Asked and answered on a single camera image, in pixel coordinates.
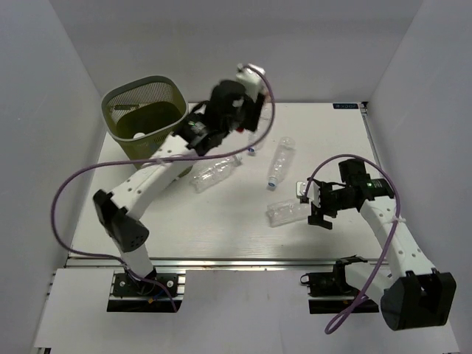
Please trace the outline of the clear bottle blue cap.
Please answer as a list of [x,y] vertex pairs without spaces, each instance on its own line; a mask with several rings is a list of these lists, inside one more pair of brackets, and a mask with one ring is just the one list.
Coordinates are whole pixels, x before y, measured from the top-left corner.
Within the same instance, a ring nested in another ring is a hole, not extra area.
[[295,141],[288,136],[282,137],[268,168],[267,185],[270,190],[275,190],[285,180],[295,155]]
[[264,129],[258,129],[257,131],[251,132],[249,134],[248,144],[250,145],[250,147],[248,148],[248,154],[250,156],[256,156],[257,152],[262,149],[265,143],[265,140],[262,139],[264,133]]

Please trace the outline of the aluminium front rail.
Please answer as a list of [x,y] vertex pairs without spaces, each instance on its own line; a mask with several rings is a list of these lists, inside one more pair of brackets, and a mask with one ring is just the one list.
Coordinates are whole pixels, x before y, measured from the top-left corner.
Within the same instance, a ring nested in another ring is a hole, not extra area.
[[[316,268],[330,267],[334,259],[192,259],[192,258],[164,258],[151,259],[155,268],[187,269],[239,269],[239,268]],[[70,257],[66,261],[66,268],[120,268],[122,265],[116,260],[103,258]]]

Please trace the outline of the clear crushed bottle front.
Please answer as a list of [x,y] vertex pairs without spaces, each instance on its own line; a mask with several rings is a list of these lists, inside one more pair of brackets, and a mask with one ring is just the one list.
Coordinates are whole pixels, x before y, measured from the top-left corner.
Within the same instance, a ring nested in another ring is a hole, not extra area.
[[269,204],[266,209],[268,223],[272,228],[306,220],[309,214],[310,204],[300,203],[297,198]]

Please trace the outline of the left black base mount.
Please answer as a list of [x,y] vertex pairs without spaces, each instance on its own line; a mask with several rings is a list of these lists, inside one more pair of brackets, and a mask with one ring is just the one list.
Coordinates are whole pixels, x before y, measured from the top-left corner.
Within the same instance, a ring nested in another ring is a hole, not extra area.
[[[184,295],[185,276],[177,273],[157,274],[157,280],[170,292],[178,310]],[[165,291],[153,284],[142,287],[125,272],[115,273],[108,298],[109,313],[175,313]]]

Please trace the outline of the white cap inside bin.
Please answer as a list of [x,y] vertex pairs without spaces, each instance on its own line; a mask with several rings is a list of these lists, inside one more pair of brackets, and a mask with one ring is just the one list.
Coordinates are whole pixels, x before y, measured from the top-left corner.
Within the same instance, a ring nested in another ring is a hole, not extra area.
[[133,137],[134,137],[134,139],[140,139],[140,138],[142,138],[143,136],[145,136],[145,134],[139,132],[139,133],[135,133]]

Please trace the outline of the olive green mesh bin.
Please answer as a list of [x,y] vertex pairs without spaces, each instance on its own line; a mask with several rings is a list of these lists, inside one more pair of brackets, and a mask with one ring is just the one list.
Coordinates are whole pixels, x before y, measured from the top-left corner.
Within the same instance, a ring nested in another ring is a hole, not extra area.
[[[149,159],[188,113],[188,103],[168,77],[154,75],[109,91],[101,110],[108,132],[130,160]],[[144,133],[134,139],[135,133]]]

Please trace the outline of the red cap clear bottle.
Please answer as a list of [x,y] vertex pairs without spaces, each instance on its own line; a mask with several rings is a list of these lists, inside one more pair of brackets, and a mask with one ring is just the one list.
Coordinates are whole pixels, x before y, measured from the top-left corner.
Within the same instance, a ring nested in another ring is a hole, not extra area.
[[238,123],[236,131],[240,133],[243,131],[255,132],[259,125],[260,116],[265,104],[265,98],[257,102],[253,102],[252,100],[245,101],[240,111],[242,120]]

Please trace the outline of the blue label sticker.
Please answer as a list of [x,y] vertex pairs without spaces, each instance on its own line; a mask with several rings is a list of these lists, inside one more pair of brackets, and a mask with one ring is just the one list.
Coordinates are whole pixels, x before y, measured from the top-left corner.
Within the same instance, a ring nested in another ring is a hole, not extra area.
[[336,110],[357,110],[357,103],[334,103],[333,108]]

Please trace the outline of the clear bottle blue cap back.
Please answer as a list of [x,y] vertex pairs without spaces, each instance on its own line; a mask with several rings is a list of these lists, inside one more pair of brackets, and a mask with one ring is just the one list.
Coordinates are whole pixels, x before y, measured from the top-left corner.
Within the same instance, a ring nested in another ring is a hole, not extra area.
[[258,129],[257,131],[251,132],[249,134],[248,144],[250,145],[250,147],[248,148],[248,154],[250,156],[256,156],[257,152],[262,149],[265,143],[265,140],[262,139],[264,133],[264,129]]

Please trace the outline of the crushed clear bottle white cap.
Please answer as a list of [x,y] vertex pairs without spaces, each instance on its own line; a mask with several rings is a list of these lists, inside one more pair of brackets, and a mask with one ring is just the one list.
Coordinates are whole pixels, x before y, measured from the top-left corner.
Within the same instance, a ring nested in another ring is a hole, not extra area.
[[190,185],[197,193],[202,193],[230,177],[235,169],[242,165],[240,154],[219,159],[200,169],[190,180]]

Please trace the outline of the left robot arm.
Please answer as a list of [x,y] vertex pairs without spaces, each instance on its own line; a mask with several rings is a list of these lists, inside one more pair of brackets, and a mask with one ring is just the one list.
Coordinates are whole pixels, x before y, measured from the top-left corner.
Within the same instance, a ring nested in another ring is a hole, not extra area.
[[99,222],[107,231],[131,275],[131,286],[149,294],[156,276],[145,247],[148,229],[140,221],[152,201],[181,173],[205,156],[233,131],[255,131],[264,103],[260,78],[222,80],[207,101],[197,104],[153,154],[155,159],[176,156],[178,161],[143,164],[110,192],[93,196]]

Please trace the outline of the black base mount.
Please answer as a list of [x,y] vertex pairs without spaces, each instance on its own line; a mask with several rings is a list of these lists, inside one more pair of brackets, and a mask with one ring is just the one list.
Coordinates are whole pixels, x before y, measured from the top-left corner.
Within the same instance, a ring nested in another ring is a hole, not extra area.
[[336,314],[353,303],[360,291],[347,284],[345,267],[355,263],[367,263],[367,260],[358,256],[341,258],[329,272],[306,273],[300,277],[300,284],[309,290],[310,314]]
[[[170,292],[178,310],[184,295],[185,276],[177,273],[157,274],[157,280]],[[125,272],[115,273],[108,298],[109,313],[175,313],[165,291],[153,284],[142,287]]]

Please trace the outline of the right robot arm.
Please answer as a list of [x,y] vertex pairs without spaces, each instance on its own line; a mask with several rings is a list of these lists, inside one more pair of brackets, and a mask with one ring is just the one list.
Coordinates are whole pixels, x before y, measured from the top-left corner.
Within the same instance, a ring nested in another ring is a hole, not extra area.
[[333,267],[334,288],[358,295],[324,329],[330,335],[367,300],[373,301],[393,331],[446,324],[457,289],[449,272],[425,256],[401,216],[400,194],[381,167],[353,154],[340,154],[340,182],[309,176],[296,183],[300,203],[310,206],[308,224],[332,229],[340,211],[354,209],[367,222],[382,251],[374,266],[362,257],[340,258]]

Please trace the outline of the clear bottle blue cap middle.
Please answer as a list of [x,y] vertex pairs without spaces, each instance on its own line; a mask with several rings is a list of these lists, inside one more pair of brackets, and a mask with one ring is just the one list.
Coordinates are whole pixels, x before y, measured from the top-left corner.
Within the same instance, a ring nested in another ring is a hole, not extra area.
[[285,180],[295,155],[295,141],[288,136],[282,137],[268,168],[267,185],[270,190],[275,190]]

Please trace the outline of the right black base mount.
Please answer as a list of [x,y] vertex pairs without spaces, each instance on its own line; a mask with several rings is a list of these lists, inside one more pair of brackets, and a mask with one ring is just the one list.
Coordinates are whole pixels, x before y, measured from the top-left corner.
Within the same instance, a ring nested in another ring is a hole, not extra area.
[[341,258],[329,272],[306,273],[300,277],[300,284],[309,290],[310,314],[336,314],[353,303],[360,291],[347,284],[345,267],[355,263],[367,263],[367,260],[358,256]]

